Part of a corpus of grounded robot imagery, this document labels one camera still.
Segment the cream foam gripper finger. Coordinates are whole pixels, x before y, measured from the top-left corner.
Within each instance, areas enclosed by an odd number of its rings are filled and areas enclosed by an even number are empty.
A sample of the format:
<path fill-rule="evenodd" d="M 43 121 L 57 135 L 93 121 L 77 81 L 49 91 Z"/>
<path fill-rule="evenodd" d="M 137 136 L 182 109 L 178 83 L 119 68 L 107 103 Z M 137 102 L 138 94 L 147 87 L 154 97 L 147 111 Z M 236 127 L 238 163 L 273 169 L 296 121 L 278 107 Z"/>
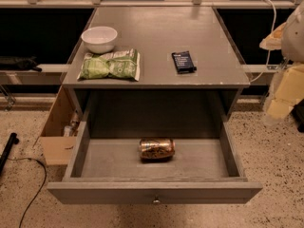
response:
<path fill-rule="evenodd" d="M 304 65 L 295 63 L 275 75 L 265 102 L 265 112 L 274 120 L 282 120 L 303 99 Z"/>
<path fill-rule="evenodd" d="M 265 50 L 279 50 L 281 49 L 281 38 L 286 23 L 282 23 L 275 28 L 266 38 L 264 38 L 259 47 Z"/>

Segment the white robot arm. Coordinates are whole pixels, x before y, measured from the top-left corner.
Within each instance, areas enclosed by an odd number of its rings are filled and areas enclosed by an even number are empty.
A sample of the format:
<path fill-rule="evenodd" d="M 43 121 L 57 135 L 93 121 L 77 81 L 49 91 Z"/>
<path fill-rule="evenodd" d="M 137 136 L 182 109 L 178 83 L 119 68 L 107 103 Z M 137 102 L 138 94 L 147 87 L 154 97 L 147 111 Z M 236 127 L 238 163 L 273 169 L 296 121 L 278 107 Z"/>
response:
<path fill-rule="evenodd" d="M 274 120 L 287 117 L 294 106 L 304 99 L 304 2 L 260 44 L 266 50 L 281 50 L 291 67 L 274 82 L 274 95 L 266 102 L 266 115 Z"/>

